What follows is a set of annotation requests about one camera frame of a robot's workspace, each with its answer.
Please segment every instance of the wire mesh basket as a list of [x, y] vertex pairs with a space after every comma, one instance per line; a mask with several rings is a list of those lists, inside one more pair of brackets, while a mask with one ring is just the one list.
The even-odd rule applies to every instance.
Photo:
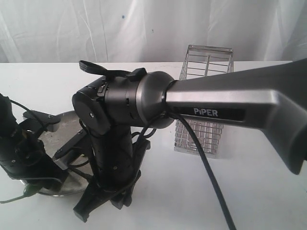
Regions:
[[[233, 50], [211, 46], [189, 45], [179, 80], [233, 72]], [[186, 119], [208, 157], [215, 158], [223, 124]], [[192, 137], [180, 121], [176, 121], [175, 151], [198, 155]]]

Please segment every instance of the stainless steel plate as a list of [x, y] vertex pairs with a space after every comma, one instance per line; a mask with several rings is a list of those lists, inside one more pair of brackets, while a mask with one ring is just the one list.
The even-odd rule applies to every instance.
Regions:
[[[79, 124], [79, 118], [74, 111], [59, 114], [61, 122], [56, 132], [44, 132], [40, 136], [40, 140], [44, 142], [46, 153], [52, 158], [55, 152], [60, 149], [67, 141], [69, 141], [74, 135], [81, 130]], [[87, 160], [86, 157], [79, 157], [74, 164], [80, 164]], [[93, 175], [92, 169], [89, 164], [78, 168], [80, 171]], [[69, 176], [65, 180], [62, 188], [58, 192], [52, 190], [41, 189], [40, 194], [48, 196], [66, 196], [75, 193], [83, 192], [88, 185], [88, 182], [78, 174], [69, 171]]]

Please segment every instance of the white tabletop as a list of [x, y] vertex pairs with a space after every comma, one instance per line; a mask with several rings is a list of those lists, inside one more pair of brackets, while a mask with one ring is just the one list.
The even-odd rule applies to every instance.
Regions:
[[[235, 71], [283, 62], [235, 62]], [[182, 63], [104, 63], [107, 69], [165, 71], [178, 79]], [[77, 63], [0, 64], [0, 93], [31, 109], [59, 114], [72, 110], [71, 97], [97, 76]], [[18, 121], [22, 109], [13, 107]], [[35, 195], [0, 205], [0, 228], [10, 229], [227, 229], [199, 156], [174, 152], [173, 123], [151, 138], [130, 207], [110, 202], [87, 223], [73, 213], [81, 194]], [[295, 176], [258, 130], [226, 126], [219, 155], [209, 159], [238, 230], [307, 229], [307, 166]], [[22, 194], [23, 185], [0, 170], [0, 200]]]

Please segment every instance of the white cloth backdrop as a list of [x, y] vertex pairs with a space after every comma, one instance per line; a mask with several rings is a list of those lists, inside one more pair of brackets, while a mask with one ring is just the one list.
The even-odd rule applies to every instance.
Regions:
[[307, 1], [0, 0], [0, 62], [183, 61], [189, 44], [305, 58]]

